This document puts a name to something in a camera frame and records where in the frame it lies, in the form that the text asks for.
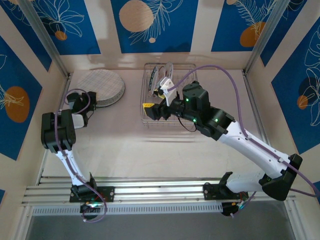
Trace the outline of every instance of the gray floor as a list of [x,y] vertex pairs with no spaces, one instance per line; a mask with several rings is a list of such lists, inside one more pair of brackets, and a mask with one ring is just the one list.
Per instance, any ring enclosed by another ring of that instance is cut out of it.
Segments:
[[27,240],[292,240],[283,202],[251,202],[234,219],[220,213],[32,217]]

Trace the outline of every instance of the metal vent grille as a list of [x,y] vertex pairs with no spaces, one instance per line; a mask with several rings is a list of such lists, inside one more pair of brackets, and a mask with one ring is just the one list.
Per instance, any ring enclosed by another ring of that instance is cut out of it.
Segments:
[[[204,203],[175,203],[175,204],[110,204],[107,208],[108,215],[128,214],[182,214],[182,213],[220,213],[222,204],[217,202]],[[103,214],[100,208],[86,215]],[[36,206],[33,216],[73,216],[80,214],[80,206]]]

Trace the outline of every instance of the white table surface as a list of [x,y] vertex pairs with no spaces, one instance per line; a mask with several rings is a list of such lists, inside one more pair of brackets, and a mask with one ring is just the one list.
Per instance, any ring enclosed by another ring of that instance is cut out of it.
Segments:
[[[85,70],[74,72],[70,89]],[[253,162],[236,150],[182,126],[146,127],[140,118],[143,70],[115,70],[125,82],[125,93],[114,105],[97,109],[88,126],[76,130],[77,150],[94,177],[178,178],[222,177],[225,172],[254,172]],[[230,70],[242,107],[245,128],[258,130],[241,70]],[[219,70],[198,70],[200,84],[211,105],[238,119],[236,97],[228,77]],[[67,177],[60,160],[49,152],[42,176]]]

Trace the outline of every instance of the wire dish rack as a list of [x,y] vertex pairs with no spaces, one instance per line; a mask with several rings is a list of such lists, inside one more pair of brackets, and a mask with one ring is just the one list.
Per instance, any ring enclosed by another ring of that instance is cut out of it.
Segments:
[[[149,118],[144,109],[143,109],[143,103],[153,103],[153,104],[159,104],[163,99],[158,96],[148,96],[148,85],[149,80],[151,77],[151,73],[155,66],[158,66],[160,69],[161,66],[166,65],[165,63],[146,63],[144,65],[144,73],[143,73],[143,79],[142,79],[142,87],[141,87],[141,97],[140,97],[140,116],[142,119],[142,122],[145,126],[181,126],[178,118],[176,116],[171,116],[168,118],[168,120],[160,119],[159,121],[152,120]],[[173,63],[173,83],[177,84],[179,80],[181,80],[190,70],[194,69],[196,67],[193,63]],[[187,79],[181,83],[176,90],[179,92],[181,98],[182,98],[182,89],[185,85],[192,83],[193,81],[198,81],[197,72],[193,72],[190,74]],[[181,119],[181,122],[185,126],[193,126],[194,123],[190,121],[186,121]]]

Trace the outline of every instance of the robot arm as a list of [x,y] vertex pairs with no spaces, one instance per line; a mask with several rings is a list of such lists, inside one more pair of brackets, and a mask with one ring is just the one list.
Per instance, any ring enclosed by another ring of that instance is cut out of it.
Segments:
[[56,142],[54,113],[48,112],[43,114],[41,123],[41,142],[45,149],[49,149],[51,153],[55,154],[62,161],[68,171],[72,180],[69,201],[71,203],[85,203],[80,208],[81,213],[90,207],[90,203],[102,202],[102,199],[97,197],[92,189],[97,191],[101,196],[109,196],[103,198],[106,202],[113,202],[115,191],[115,187],[113,186],[97,186],[95,179],[85,168],[84,162],[74,148],[74,144],[76,143],[75,124],[78,127],[86,127],[88,124],[88,111],[96,109],[96,93],[89,92],[88,95],[90,97],[90,104],[87,109],[82,111],[81,109],[89,102],[87,95],[79,95],[78,93],[68,95],[67,99],[71,109],[62,110],[60,115],[57,116],[57,139],[59,139],[60,147],[64,153],[59,150]]
[[[233,194],[243,191],[263,191],[276,200],[284,201],[296,173],[287,168],[282,161],[299,169],[302,158],[297,154],[289,156],[277,151],[248,131],[245,131],[246,134],[244,134],[239,122],[234,117],[211,106],[208,92],[197,81],[183,88],[183,99],[180,99],[178,93],[177,97],[174,97],[173,91],[167,90],[172,86],[172,81],[165,79],[161,83],[161,90],[166,99],[160,104],[144,104],[143,108],[148,117],[153,120],[160,118],[167,120],[171,115],[174,115],[191,121],[203,135],[236,149],[263,170],[263,172],[253,174],[227,172],[219,186],[215,188],[216,192],[212,194],[219,197],[213,199],[230,199]],[[280,159],[257,144],[276,153]]]

